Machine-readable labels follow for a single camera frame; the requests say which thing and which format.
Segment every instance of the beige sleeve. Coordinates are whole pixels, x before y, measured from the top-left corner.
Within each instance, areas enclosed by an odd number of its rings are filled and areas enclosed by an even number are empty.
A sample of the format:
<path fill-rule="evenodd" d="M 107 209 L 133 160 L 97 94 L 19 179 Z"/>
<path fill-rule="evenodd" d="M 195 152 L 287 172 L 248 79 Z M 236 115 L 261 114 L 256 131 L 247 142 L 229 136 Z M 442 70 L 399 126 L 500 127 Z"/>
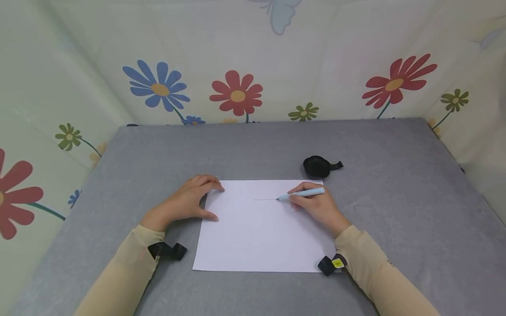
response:
<path fill-rule="evenodd" d="M 335 239 L 346 269 L 376 305 L 381 316 L 437 316 L 424 295 L 393 267 L 385 253 L 366 232 L 348 227 Z"/>
<path fill-rule="evenodd" d="M 148 246 L 163 241 L 165 233 L 138 225 L 123 241 L 82 300 L 74 316 L 133 315 L 158 261 Z"/>

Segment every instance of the small flower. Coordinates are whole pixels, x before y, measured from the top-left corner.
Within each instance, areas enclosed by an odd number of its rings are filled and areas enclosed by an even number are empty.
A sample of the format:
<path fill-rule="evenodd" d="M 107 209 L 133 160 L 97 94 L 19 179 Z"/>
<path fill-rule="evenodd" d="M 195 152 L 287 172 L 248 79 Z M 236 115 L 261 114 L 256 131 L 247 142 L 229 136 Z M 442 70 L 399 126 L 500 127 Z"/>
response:
<path fill-rule="evenodd" d="M 97 146 L 97 151 L 100 153 L 100 155 L 97 154 L 96 152 L 92 152 L 90 154 L 90 160 L 93 161 L 92 166 L 93 169 L 97 166 L 98 162 L 100 161 L 106 150 L 107 150 L 107 143 L 103 142 Z"/>
<path fill-rule="evenodd" d="M 137 70 L 124 66 L 123 72 L 135 81 L 130 81 L 132 87 L 130 91 L 137 97 L 150 96 L 144 102 L 148 107 L 155 108 L 163 102 L 163 107 L 167 112 L 174 111 L 175 107 L 183 109 L 183 105 L 179 101 L 190 102 L 190 98 L 184 95 L 176 94 L 179 91 L 186 89 L 184 83 L 176 83 L 181 79 L 181 73 L 173 70 L 167 77 L 168 65 L 164 62 L 159 62 L 156 65 L 156 72 L 158 74 L 158 81 L 156 81 L 149 66 L 142 60 L 137 61 L 139 69 L 144 74 L 141 75 Z"/>
<path fill-rule="evenodd" d="M 306 119 L 310 121 L 313 118 L 316 118 L 314 113 L 318 112 L 319 109 L 320 108 L 318 107 L 313 108 L 313 104 L 309 102 L 305 109 L 300 105 L 297 105 L 297 111 L 288 113 L 288 116 L 291 117 L 292 121 L 299 120 L 300 122 L 304 122 Z"/>
<path fill-rule="evenodd" d="M 205 124 L 205 121 L 203 121 L 200 117 L 196 116 L 187 116 L 186 119 L 181 120 L 181 122 L 185 125 Z"/>
<path fill-rule="evenodd" d="M 435 125 L 436 125 L 436 119 L 435 118 L 431 118 L 427 124 L 429 125 L 429 127 L 432 129 Z M 440 127 L 436 127 L 432 130 L 432 132 L 434 132 L 434 134 L 437 136 L 437 138 L 440 138 L 441 135 L 440 135 L 440 132 L 441 132 L 441 128 Z"/>
<path fill-rule="evenodd" d="M 5 151 L 0 148 L 0 234 L 3 238 L 9 240 L 14 238 L 17 233 L 13 222 L 19 225 L 29 225 L 35 218 L 32 212 L 13 204 L 35 203 L 42 198 L 44 193 L 39 187 L 7 192 L 28 178 L 33 171 L 33 167 L 26 161 L 18 161 L 11 170 L 5 173 L 4 177 L 1 177 L 4 158 Z"/>
<path fill-rule="evenodd" d="M 79 135 L 81 133 L 80 130 L 74 131 L 74 127 L 70 125 L 70 123 L 67 123 L 67 126 L 60 125 L 60 129 L 62 130 L 63 134 L 56 134 L 55 138 L 58 140 L 62 140 L 58 146 L 61 149 L 66 149 L 67 151 L 70 151 L 72 149 L 72 145 L 79 146 L 81 145 L 81 139 L 82 136 Z"/>
<path fill-rule="evenodd" d="M 79 198 L 80 195 L 81 195 L 81 191 L 75 190 L 74 195 L 71 195 L 69 197 L 69 200 L 67 203 L 70 204 L 71 209 L 72 209 L 72 207 L 74 207 L 74 204 L 77 202 L 77 199 Z"/>
<path fill-rule="evenodd" d="M 262 101 L 258 100 L 262 95 L 260 92 L 264 89 L 261 85 L 254 84 L 253 75 L 247 74 L 240 80 L 239 74 L 235 70 L 230 70 L 225 74 L 228 85 L 221 81 L 213 81 L 213 89 L 220 95 L 212 95 L 209 97 L 211 101 L 225 101 L 220 105 L 220 110 L 234 110 L 234 115 L 242 116 L 244 112 L 253 114 L 255 107 L 262 105 Z"/>
<path fill-rule="evenodd" d="M 225 124 L 237 123 L 237 119 L 236 118 L 226 118 L 223 120 L 223 123 L 225 123 Z"/>
<path fill-rule="evenodd" d="M 460 107 L 466 105 L 469 100 L 466 98 L 469 96 L 469 92 L 464 92 L 462 95 L 460 95 L 460 89 L 455 89 L 455 94 L 443 94 L 441 96 L 441 102 L 442 103 L 449 103 L 446 106 L 446 110 L 450 112 L 454 111 L 460 111 Z"/>
<path fill-rule="evenodd" d="M 375 103 L 374 108 L 382 107 L 388 98 L 390 103 L 396 104 L 402 101 L 403 95 L 400 89 L 420 90 L 427 83 L 425 80 L 414 80 L 433 72 L 438 65 L 431 64 L 419 70 L 424 63 L 429 60 L 431 54 L 425 54 L 416 62 L 416 56 L 411 56 L 404 63 L 402 58 L 396 60 L 390 66 L 390 79 L 383 77 L 373 77 L 365 84 L 368 88 L 379 88 L 364 93 L 363 99 L 370 99 L 365 105 Z"/>

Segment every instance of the blue flower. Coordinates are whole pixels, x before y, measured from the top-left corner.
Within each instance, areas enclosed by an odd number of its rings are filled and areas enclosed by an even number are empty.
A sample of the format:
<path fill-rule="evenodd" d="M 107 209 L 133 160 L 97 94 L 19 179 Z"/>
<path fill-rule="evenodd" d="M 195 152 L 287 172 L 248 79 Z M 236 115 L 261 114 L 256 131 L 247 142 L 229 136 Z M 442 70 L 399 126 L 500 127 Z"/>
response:
<path fill-rule="evenodd" d="M 68 200 L 68 204 L 70 204 L 70 208 L 74 207 L 74 204 L 77 202 L 77 199 L 81 195 L 81 191 L 75 190 L 74 195 L 71 195 Z"/>
<path fill-rule="evenodd" d="M 196 116 L 187 116 L 185 120 L 181 120 L 181 122 L 185 125 L 197 125 L 197 124 L 205 124 L 200 117 Z"/>
<path fill-rule="evenodd" d="M 137 61 L 141 75 L 137 70 L 124 66 L 123 71 L 125 74 L 135 81 L 130 81 L 132 87 L 130 91 L 137 97 L 150 96 L 144 102 L 148 107 L 154 108 L 163 102 L 163 107 L 168 112 L 174 111 L 176 108 L 183 109 L 183 105 L 179 101 L 190 102 L 190 98 L 184 95 L 178 95 L 176 92 L 186 89 L 184 83 L 176 83 L 181 79 L 181 73 L 177 70 L 171 71 L 167 77 L 168 65 L 164 62 L 159 62 L 156 65 L 156 72 L 158 74 L 158 81 L 156 81 L 149 66 L 142 60 Z"/>

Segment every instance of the white paper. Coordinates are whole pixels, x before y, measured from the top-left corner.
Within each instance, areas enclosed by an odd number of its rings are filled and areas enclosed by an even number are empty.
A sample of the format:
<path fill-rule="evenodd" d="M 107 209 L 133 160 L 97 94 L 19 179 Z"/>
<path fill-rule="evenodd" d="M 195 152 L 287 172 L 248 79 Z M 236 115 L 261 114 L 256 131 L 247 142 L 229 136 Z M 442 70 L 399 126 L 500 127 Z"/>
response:
<path fill-rule="evenodd" d="M 221 181 L 205 208 L 220 221 L 202 221 L 194 270 L 320 272 L 335 254 L 332 236 L 303 209 L 276 199 L 307 180 Z"/>

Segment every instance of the flower stem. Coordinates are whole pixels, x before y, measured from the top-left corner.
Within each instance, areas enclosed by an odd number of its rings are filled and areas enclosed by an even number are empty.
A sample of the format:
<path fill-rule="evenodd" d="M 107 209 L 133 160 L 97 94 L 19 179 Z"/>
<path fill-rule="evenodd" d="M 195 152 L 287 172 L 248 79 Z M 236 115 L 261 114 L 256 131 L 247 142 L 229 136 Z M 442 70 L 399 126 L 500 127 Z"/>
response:
<path fill-rule="evenodd" d="M 38 203 L 27 203 L 27 205 L 30 205 L 30 206 L 33 206 L 33 207 L 36 207 L 38 209 L 41 209 L 43 211 L 46 211 L 47 213 L 51 214 L 51 215 L 54 215 L 56 216 L 57 218 L 61 219 L 61 220 L 65 220 L 65 217 L 63 215 L 60 215 L 58 214 L 57 212 L 43 206 L 43 205 L 40 205 Z"/>
<path fill-rule="evenodd" d="M 181 119 L 181 122 L 183 122 L 184 118 L 183 116 L 181 115 L 181 113 L 179 113 L 179 111 L 176 109 L 175 106 L 172 105 L 172 108 L 174 109 L 174 111 L 179 115 L 179 118 Z"/>
<path fill-rule="evenodd" d="M 381 115 L 383 115 L 383 112 L 387 109 L 387 107 L 390 105 L 390 100 L 388 100 L 388 103 L 387 105 L 385 105 L 385 107 L 383 108 L 383 111 L 381 111 L 381 113 L 378 115 L 378 117 L 376 119 L 379 119 L 381 117 Z"/>
<path fill-rule="evenodd" d="M 98 154 L 100 157 L 102 157 L 102 155 L 98 152 L 98 150 L 97 150 L 95 147 L 93 147 L 93 145 L 92 145 L 92 144 L 90 144 L 90 143 L 89 143 L 87 140 L 85 140 L 84 138 L 81 138 L 81 140 L 82 140 L 83 142 L 85 142 L 86 144 L 88 144 L 88 146 L 90 146 L 91 148 L 93 148 L 93 150 L 94 150 L 95 152 L 97 152 L 97 154 Z"/>
<path fill-rule="evenodd" d="M 432 127 L 431 130 L 434 130 L 436 127 L 438 127 L 439 124 L 441 124 L 448 117 L 448 115 L 450 115 L 450 113 L 451 113 L 451 111 L 449 111 L 448 114 L 446 114 L 446 116 L 443 117 L 443 119 L 439 121 L 439 123 L 437 123 L 436 125 L 434 125 L 434 127 Z"/>

